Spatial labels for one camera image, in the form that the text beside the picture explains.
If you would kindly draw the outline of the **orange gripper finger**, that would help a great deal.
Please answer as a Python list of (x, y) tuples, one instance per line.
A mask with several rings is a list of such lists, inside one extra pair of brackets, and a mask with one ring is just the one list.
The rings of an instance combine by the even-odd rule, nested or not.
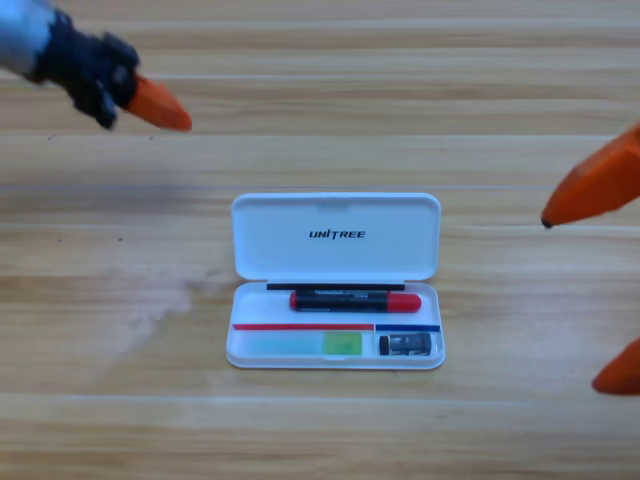
[(618, 210), (639, 197), (639, 126), (633, 125), (576, 164), (542, 210), (553, 228)]
[(640, 392), (640, 341), (634, 340), (592, 380), (592, 387), (609, 395), (638, 395)]

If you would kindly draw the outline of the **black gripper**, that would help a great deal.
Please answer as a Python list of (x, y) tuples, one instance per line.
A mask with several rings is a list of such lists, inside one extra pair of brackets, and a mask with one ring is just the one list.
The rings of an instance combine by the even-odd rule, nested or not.
[(160, 129), (187, 132), (192, 118), (162, 83), (136, 75), (137, 51), (108, 32), (100, 37), (77, 30), (71, 17), (57, 14), (50, 41), (37, 57), (37, 81), (63, 88), (79, 112), (110, 130), (117, 108)]

